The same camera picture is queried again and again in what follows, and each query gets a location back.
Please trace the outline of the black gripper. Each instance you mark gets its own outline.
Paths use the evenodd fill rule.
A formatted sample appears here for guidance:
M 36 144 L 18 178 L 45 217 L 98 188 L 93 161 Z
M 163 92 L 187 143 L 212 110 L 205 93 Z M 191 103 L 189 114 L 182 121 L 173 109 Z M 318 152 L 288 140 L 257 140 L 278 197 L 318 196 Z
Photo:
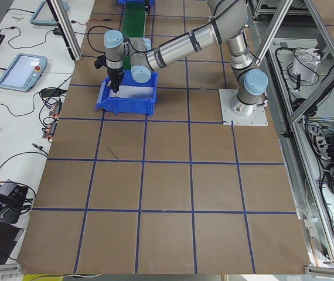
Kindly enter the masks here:
M 115 93 L 119 92 L 120 84 L 124 78 L 123 67 L 120 68 L 107 68 L 107 74 L 109 78 L 109 82 L 107 83 L 110 90 L 114 90 Z

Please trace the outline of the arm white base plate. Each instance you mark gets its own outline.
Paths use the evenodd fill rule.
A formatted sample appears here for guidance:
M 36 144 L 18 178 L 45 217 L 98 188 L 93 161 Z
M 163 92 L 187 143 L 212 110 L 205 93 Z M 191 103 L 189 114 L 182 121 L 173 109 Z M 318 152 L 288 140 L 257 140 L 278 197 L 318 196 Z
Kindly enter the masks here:
M 236 89 L 219 89 L 223 125 L 268 126 L 265 107 L 259 97 L 254 105 L 244 105 L 237 99 Z

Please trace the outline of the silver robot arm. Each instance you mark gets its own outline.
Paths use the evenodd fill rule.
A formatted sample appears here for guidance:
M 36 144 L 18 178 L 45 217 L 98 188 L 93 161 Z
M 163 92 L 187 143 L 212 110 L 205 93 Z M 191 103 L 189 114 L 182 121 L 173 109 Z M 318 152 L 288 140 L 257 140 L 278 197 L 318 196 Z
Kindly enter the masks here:
M 125 57 L 130 59 L 133 80 L 146 83 L 153 72 L 213 44 L 226 43 L 239 86 L 229 106 L 238 116 L 250 116 L 266 91 L 268 77 L 257 66 L 246 42 L 247 5 L 245 1 L 208 1 L 207 5 L 212 16 L 204 25 L 152 49 L 143 37 L 127 37 L 118 30 L 107 31 L 104 35 L 105 52 L 97 57 L 95 68 L 107 69 L 108 86 L 117 92 L 124 78 Z

